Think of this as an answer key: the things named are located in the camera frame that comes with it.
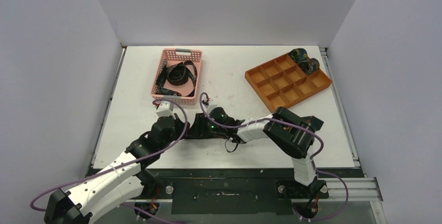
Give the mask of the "black orange floral tie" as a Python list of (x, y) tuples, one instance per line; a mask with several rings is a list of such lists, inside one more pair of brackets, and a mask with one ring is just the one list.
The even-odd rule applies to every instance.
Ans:
[(238, 142), (238, 137), (227, 132), (219, 131), (203, 131), (203, 130), (189, 130), (183, 137), (186, 140), (202, 140), (202, 139), (231, 139)]

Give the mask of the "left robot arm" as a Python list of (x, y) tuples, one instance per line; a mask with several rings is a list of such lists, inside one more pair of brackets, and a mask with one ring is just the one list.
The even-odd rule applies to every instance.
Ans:
[(93, 223), (131, 198), (155, 193), (147, 166), (160, 158), (172, 142), (183, 138), (189, 126), (177, 115), (159, 117), (107, 167), (67, 191), (57, 189), (48, 200), (45, 223)]

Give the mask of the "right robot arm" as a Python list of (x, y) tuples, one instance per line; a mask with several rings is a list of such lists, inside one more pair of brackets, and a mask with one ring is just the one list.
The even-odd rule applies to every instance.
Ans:
[(312, 146), (323, 124), (315, 116), (300, 117), (284, 107), (251, 120), (229, 117), (222, 107), (216, 107), (210, 113), (196, 114), (185, 139), (230, 139), (237, 144), (270, 139), (292, 159), (296, 193), (308, 197), (315, 191), (317, 178)]

